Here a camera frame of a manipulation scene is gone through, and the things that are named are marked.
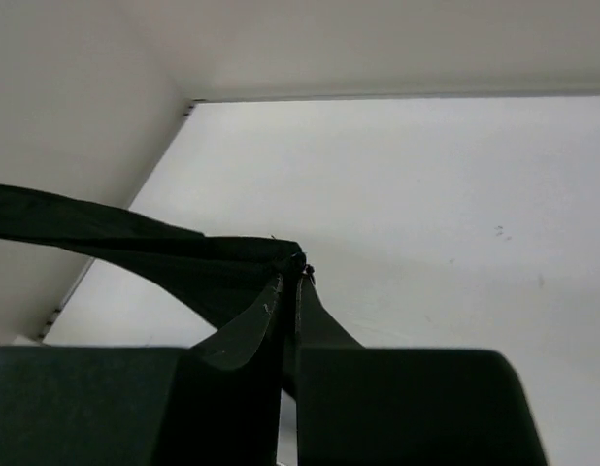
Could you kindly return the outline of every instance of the black fabric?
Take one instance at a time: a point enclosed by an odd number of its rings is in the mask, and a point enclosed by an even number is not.
[[[0,466],[273,466],[283,277],[192,349],[0,349]]]
[[[192,349],[0,349],[0,466],[273,466],[281,387],[303,466],[546,464],[502,356],[364,349],[296,243],[4,185],[0,238],[111,262],[219,329]]]
[[[216,328],[250,306],[278,273],[306,265],[297,243],[207,237],[123,209],[0,184],[0,239],[53,246],[113,263],[161,286]],[[293,360],[293,332],[285,359]],[[293,367],[292,362],[285,367]],[[294,375],[283,386],[293,396]]]
[[[303,466],[544,466],[516,372],[486,350],[364,349],[296,298],[298,452]]]

